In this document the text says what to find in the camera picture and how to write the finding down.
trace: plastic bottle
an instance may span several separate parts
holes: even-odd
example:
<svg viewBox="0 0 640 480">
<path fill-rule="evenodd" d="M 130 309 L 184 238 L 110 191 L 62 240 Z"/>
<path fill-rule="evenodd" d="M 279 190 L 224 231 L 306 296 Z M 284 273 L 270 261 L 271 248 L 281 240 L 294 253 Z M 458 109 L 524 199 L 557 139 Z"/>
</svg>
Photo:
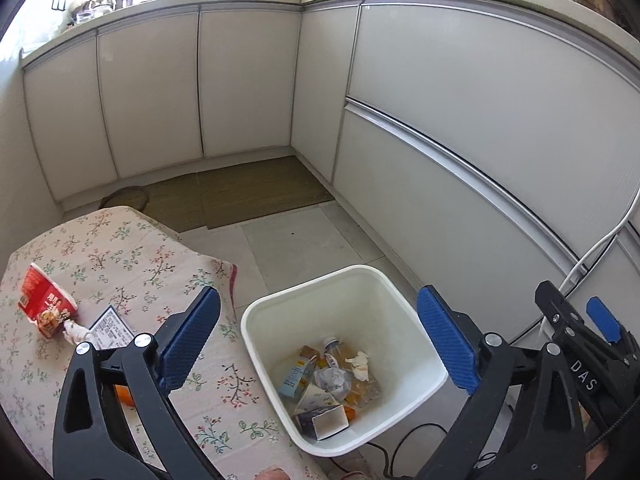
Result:
<svg viewBox="0 0 640 480">
<path fill-rule="evenodd" d="M 361 380 L 356 377 L 353 367 L 348 360 L 352 360 L 357 352 L 354 352 L 347 344 L 338 340 L 337 337 L 327 336 L 322 340 L 324 345 L 324 358 L 330 367 L 341 368 L 350 372 L 351 391 L 344 398 L 344 402 L 354 408 L 363 408 L 372 400 L 380 396 L 380 384 L 373 377 L 369 370 L 367 380 Z"/>
</svg>

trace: wall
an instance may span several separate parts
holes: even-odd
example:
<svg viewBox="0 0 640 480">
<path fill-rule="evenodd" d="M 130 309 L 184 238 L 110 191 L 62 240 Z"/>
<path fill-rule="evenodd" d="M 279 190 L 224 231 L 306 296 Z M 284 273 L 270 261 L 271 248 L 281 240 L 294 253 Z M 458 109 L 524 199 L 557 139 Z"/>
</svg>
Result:
<svg viewBox="0 0 640 480">
<path fill-rule="evenodd" d="M 62 220 L 36 157 L 24 105 L 19 50 L 33 10 L 24 5 L 0 41 L 0 274 L 13 251 Z"/>
</svg>

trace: kitchen cabinet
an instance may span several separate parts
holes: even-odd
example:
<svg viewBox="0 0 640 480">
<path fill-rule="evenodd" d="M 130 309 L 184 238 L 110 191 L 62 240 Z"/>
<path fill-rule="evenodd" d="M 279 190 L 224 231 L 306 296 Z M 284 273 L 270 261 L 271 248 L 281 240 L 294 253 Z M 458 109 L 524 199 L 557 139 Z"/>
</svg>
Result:
<svg viewBox="0 0 640 480">
<path fill-rule="evenodd" d="M 620 220 L 640 180 L 637 68 L 516 7 L 367 3 L 348 95 L 458 153 L 575 253 Z"/>
<path fill-rule="evenodd" d="M 291 145 L 332 179 L 358 6 L 305 12 L 300 29 Z"/>
<path fill-rule="evenodd" d="M 594 328 L 586 315 L 589 298 L 598 296 L 635 336 L 640 334 L 640 238 L 625 228 L 569 300 Z"/>
<path fill-rule="evenodd" d="M 202 158 L 198 7 L 177 7 L 98 30 L 102 105 L 121 177 Z"/>
<path fill-rule="evenodd" d="M 335 189 L 452 309 L 483 332 L 514 337 L 540 315 L 538 283 L 559 285 L 562 274 L 475 190 L 391 130 L 345 111 Z"/>
<path fill-rule="evenodd" d="M 55 200 L 117 179 L 100 108 L 95 35 L 76 38 L 31 64 L 24 96 Z"/>
<path fill-rule="evenodd" d="M 205 156 L 288 146 L 297 6 L 200 15 L 199 84 Z"/>
</svg>

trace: trash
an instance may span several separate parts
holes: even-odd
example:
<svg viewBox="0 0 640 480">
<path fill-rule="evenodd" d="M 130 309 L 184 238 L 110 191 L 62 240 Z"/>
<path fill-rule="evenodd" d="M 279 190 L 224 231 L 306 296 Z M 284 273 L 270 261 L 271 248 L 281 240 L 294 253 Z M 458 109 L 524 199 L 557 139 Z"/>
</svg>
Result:
<svg viewBox="0 0 640 480">
<path fill-rule="evenodd" d="M 298 400 L 309 384 L 311 374 L 314 372 L 316 360 L 320 356 L 320 352 L 309 346 L 303 346 L 296 364 L 289 371 L 287 378 L 284 379 L 282 386 L 278 389 L 278 393 L 283 397 Z"/>
<path fill-rule="evenodd" d="M 351 371 L 357 380 L 369 380 L 369 356 L 364 352 L 358 352 L 356 357 L 353 359 L 345 359 L 344 362 L 351 365 Z"/>
<path fill-rule="evenodd" d="M 332 394 L 318 388 L 315 384 L 310 384 L 305 393 L 300 397 L 300 402 L 296 406 L 293 415 L 310 412 L 321 406 L 337 406 L 340 404 Z"/>
<path fill-rule="evenodd" d="M 349 383 L 350 390 L 342 398 L 338 398 L 334 391 L 330 390 L 336 399 L 341 402 L 344 401 L 352 408 L 363 408 L 380 396 L 380 384 L 369 371 L 369 357 L 367 354 L 361 351 L 354 352 L 334 336 L 325 337 L 323 344 L 324 358 L 329 368 L 320 371 L 321 378 L 325 380 L 331 377 L 335 381 L 339 374 L 335 372 L 334 375 L 330 375 L 326 370 L 340 370 L 345 377 L 341 385 L 340 394 L 344 390 L 344 384 Z"/>
<path fill-rule="evenodd" d="M 71 295 L 36 264 L 29 265 L 21 290 L 18 306 L 47 339 L 51 339 L 62 323 L 78 312 Z"/>
<path fill-rule="evenodd" d="M 322 406 L 296 416 L 302 434 L 322 440 L 349 427 L 344 406 Z"/>
<path fill-rule="evenodd" d="M 78 325 L 78 323 L 71 321 L 70 319 L 67 319 L 63 323 L 63 326 L 65 329 L 62 335 L 72 345 L 77 345 L 83 341 L 87 341 L 94 345 L 95 349 L 100 350 L 100 345 L 98 345 L 95 335 L 88 328 Z"/>
<path fill-rule="evenodd" d="M 351 375 L 341 368 L 321 368 L 314 372 L 314 382 L 342 402 L 351 391 Z"/>
</svg>

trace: tile floor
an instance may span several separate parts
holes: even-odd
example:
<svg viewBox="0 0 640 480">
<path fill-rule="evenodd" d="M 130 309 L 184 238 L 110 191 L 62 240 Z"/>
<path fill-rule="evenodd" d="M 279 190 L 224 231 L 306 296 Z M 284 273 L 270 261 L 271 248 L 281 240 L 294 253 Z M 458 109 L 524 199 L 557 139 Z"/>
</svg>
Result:
<svg viewBox="0 0 640 480">
<path fill-rule="evenodd" d="M 183 232 L 180 237 L 187 247 L 238 266 L 238 317 L 262 296 L 353 264 L 382 270 L 415 306 L 416 290 L 335 201 L 212 230 L 202 227 Z M 374 442 L 391 454 L 402 437 L 421 423 L 437 422 L 449 428 L 465 401 L 466 394 L 447 381 L 431 399 Z M 414 476 L 442 438 L 438 428 L 417 430 L 398 453 L 395 475 Z M 497 450 L 498 438 L 490 439 L 495 449 L 489 444 L 486 450 Z M 361 447 L 360 452 L 383 479 L 382 453 L 371 446 Z M 321 466 L 326 465 L 326 461 L 321 462 Z"/>
<path fill-rule="evenodd" d="M 216 229 L 200 227 L 180 233 L 180 238 L 199 253 L 238 266 L 239 315 L 267 294 L 355 264 L 382 270 L 415 304 L 415 289 L 334 201 Z"/>
</svg>

